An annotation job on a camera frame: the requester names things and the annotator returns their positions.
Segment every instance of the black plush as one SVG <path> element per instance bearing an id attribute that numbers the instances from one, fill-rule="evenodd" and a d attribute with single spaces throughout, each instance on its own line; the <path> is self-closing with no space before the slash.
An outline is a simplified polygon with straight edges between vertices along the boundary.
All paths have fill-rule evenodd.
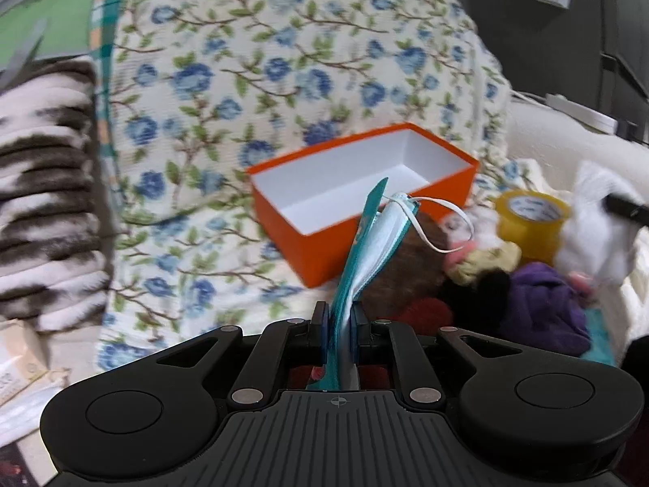
<path id="1" fill-rule="evenodd" d="M 453 312 L 456 327 L 498 337 L 505 312 L 511 278 L 501 269 L 481 273 L 470 286 L 459 286 L 446 279 L 437 298 Z"/>

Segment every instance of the purple fabric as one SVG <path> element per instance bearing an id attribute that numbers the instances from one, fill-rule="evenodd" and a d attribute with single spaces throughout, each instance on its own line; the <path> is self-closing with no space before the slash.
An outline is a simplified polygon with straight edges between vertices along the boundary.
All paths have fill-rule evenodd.
<path id="1" fill-rule="evenodd" d="M 591 347 L 577 294 L 559 273 L 539 262 L 512 274 L 499 333 L 504 340 L 575 357 Z"/>

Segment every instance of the packing tape roll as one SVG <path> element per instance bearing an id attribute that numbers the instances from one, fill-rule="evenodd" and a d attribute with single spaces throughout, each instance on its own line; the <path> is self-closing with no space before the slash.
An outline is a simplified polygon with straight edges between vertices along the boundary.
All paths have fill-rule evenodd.
<path id="1" fill-rule="evenodd" d="M 524 261 L 552 265 L 570 207 L 547 194 L 511 190 L 496 199 L 495 208 L 501 216 L 498 235 L 517 244 Z"/>

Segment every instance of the floral fabric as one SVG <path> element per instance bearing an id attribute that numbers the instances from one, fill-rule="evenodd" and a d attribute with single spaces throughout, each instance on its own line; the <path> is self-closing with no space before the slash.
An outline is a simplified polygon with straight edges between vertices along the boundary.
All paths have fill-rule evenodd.
<path id="1" fill-rule="evenodd" d="M 110 72 L 124 225 L 99 370 L 331 298 L 265 237 L 249 166 L 411 121 L 480 158 L 472 203 L 526 181 L 509 84 L 455 0 L 122 0 Z"/>

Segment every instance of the orange box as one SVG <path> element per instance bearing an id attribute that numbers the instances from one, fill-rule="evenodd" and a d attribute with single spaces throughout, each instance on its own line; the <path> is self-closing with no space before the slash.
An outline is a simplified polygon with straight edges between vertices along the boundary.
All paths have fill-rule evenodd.
<path id="1" fill-rule="evenodd" d="M 247 170 L 257 217 L 306 287 L 342 273 L 365 200 L 387 177 L 386 196 L 442 198 L 463 206 L 478 161 L 405 123 L 322 142 Z M 448 209 L 422 203 L 439 220 Z"/>

